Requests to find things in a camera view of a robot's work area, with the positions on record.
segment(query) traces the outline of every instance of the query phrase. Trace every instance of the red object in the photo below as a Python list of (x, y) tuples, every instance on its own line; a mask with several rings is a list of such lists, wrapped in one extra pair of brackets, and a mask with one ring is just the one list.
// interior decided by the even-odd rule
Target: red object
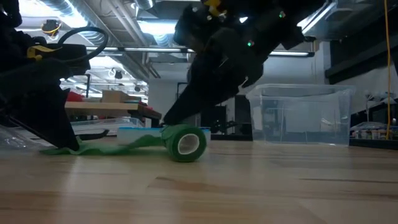
[(69, 101), (69, 102), (83, 102), (83, 96), (78, 94), (78, 93), (75, 93), (75, 92), (71, 91), (68, 94), (67, 101)]

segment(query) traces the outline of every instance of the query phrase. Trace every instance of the wooden table surface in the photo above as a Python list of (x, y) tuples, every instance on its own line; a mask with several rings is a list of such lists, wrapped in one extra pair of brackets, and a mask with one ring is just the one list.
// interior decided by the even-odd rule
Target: wooden table surface
[(398, 223), (398, 152), (211, 142), (194, 163), (0, 153), (0, 223)]
[(86, 116), (130, 116), (131, 112), (137, 112), (145, 118), (160, 119), (162, 114), (139, 105), (138, 103), (90, 103), (90, 102), (66, 102), (65, 111), (69, 115)]

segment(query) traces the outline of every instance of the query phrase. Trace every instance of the green tape roll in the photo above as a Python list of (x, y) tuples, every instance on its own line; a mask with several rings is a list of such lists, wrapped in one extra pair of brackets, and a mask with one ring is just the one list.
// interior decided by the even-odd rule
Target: green tape roll
[(177, 162), (193, 162), (197, 160), (206, 149), (206, 137), (201, 129), (179, 124), (167, 126), (161, 130), (162, 137), (145, 135), (127, 146), (110, 146), (98, 142), (83, 142), (78, 139), (80, 148), (73, 151), (69, 148), (44, 149), (40, 153), (45, 155), (121, 155), (129, 154), (133, 149), (149, 146), (165, 146), (170, 157)]
[(206, 136), (199, 128), (179, 124), (162, 130), (162, 139), (170, 157), (176, 162), (193, 162), (206, 149)]

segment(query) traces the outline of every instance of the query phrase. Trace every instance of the ceiling light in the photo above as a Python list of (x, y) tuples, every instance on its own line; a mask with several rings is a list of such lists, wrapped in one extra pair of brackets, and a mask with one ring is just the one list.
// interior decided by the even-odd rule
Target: ceiling light
[(19, 0), (19, 12), (23, 17), (58, 17), (54, 10), (36, 0)]
[(94, 57), (94, 58), (90, 59), (90, 65), (92, 67), (103, 67), (103, 68), (121, 67), (121, 68), (123, 68), (123, 65), (121, 63), (113, 60), (109, 56)]
[(89, 93), (88, 96), (101, 98), (102, 97), (102, 93)]
[(141, 31), (146, 34), (164, 35), (174, 34), (176, 22), (147, 22), (138, 21)]
[[(87, 86), (85, 82), (76, 83), (66, 83), (62, 82), (61, 85), (84, 85)], [(90, 83), (90, 86), (124, 86), (122, 83)]]
[(241, 23), (244, 23), (244, 21), (246, 21), (248, 18), (247, 17), (242, 17), (239, 19), (239, 21), (241, 21)]
[(335, 2), (330, 3), (316, 18), (312, 20), (304, 29), (303, 34), (306, 34), (312, 27), (315, 26), (329, 11), (331, 11), (336, 6)]
[(273, 51), (270, 56), (295, 56), (295, 57), (306, 57), (309, 55), (308, 52), (289, 52), (289, 51)]

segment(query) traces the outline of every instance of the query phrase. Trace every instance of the green fabric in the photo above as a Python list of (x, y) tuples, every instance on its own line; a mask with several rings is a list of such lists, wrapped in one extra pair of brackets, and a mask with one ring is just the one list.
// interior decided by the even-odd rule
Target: green fabric
[[(206, 137), (201, 129), (187, 125), (179, 124), (176, 126), (166, 126), (160, 130), (162, 137), (145, 135), (127, 146), (112, 146), (100, 142), (83, 142), (78, 139), (80, 149), (73, 151), (69, 148), (63, 149), (44, 149), (40, 153), (45, 155), (121, 155), (129, 154), (133, 149), (149, 146), (165, 146), (171, 159), (177, 162), (192, 162), (197, 160), (206, 149)], [(181, 155), (178, 152), (178, 143), (182, 136), (186, 134), (195, 134), (199, 137), (200, 145), (198, 149), (187, 155)]]

